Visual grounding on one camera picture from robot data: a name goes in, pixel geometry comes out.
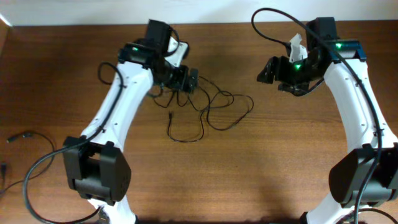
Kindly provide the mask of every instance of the wood grain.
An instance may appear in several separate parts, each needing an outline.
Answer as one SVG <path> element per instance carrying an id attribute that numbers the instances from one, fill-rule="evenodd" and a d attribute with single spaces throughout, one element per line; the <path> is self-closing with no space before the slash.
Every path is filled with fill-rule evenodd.
<path id="1" fill-rule="evenodd" d="M 368 56 L 369 75 L 383 114 L 398 133 L 398 21 L 338 22 L 342 38 L 358 38 Z M 183 64 L 221 88 L 254 98 L 251 114 L 229 131 L 206 126 L 194 144 L 168 139 L 169 110 L 145 99 L 127 135 L 125 155 L 132 169 L 127 196 L 142 219 L 193 222 L 266 221 L 298 218 L 328 193 L 328 173 L 346 154 L 341 119 L 328 88 L 295 98 L 277 85 L 256 82 L 268 58 L 285 54 L 282 46 L 259 37 L 250 24 L 174 26 L 191 51 Z M 290 22 L 259 24 L 272 37 L 289 40 Z M 60 146 L 79 136 L 91 121 L 108 87 L 96 79 L 103 60 L 117 61 L 124 43 L 144 35 L 145 26 L 15 27 L 0 60 L 0 139 L 36 129 Z M 211 121 L 226 126 L 245 102 L 214 111 Z M 187 138 L 199 130 L 192 108 L 171 107 L 173 135 Z M 12 144 L 0 141 L 0 159 L 11 168 L 7 183 L 22 178 L 41 155 L 42 139 Z M 62 157 L 29 185 L 30 198 L 46 218 L 67 221 L 93 208 L 67 187 Z M 1 223 L 34 223 L 24 208 L 21 187 L 0 198 Z M 398 217 L 396 202 L 381 208 Z M 369 223 L 387 223 L 363 215 Z"/>
<path id="2" fill-rule="evenodd" d="M 0 19 L 0 56 L 6 42 L 9 27 Z"/>

